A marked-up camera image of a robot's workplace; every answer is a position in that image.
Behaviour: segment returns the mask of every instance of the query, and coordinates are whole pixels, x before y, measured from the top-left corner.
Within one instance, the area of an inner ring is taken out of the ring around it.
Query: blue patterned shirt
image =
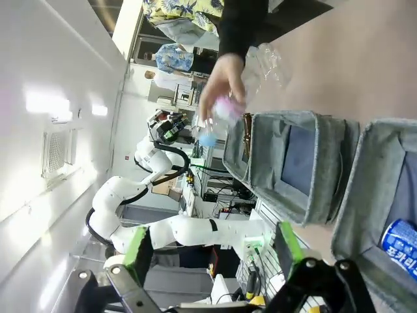
[[[158,68],[167,73],[174,70],[186,72],[190,70],[194,60],[194,54],[182,51],[178,44],[164,44],[155,56]]]

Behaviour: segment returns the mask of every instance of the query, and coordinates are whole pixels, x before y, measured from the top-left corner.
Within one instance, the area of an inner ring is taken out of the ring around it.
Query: black sleeve
[[[219,23],[219,54],[236,53],[245,60],[255,31],[268,13],[268,0],[225,0]]]

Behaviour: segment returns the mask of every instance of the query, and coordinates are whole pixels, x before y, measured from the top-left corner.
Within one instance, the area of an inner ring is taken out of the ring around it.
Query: gray fabric bin
[[[332,239],[335,258],[354,260],[371,290],[395,312],[417,312],[417,282],[379,248],[391,220],[415,216],[414,202],[407,204],[413,209],[404,208],[398,199],[414,197],[412,186],[401,178],[404,166],[414,162],[407,153],[417,153],[416,121],[383,119],[366,127]]]
[[[243,161],[243,135],[243,123],[228,133],[223,163],[232,175],[291,222],[325,224],[335,217],[358,123],[313,112],[255,114],[248,163]]]

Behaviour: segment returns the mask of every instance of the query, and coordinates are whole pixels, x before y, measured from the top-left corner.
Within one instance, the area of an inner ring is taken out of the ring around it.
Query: blue can
[[[382,236],[382,249],[417,280],[417,231],[405,220],[392,222]]]

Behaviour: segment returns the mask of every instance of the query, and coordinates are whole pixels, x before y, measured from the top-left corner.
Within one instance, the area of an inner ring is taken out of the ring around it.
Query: table
[[[291,74],[265,81],[249,112],[313,110],[354,119],[417,119],[417,2],[350,0],[272,42]],[[294,226],[329,263],[333,225]]]

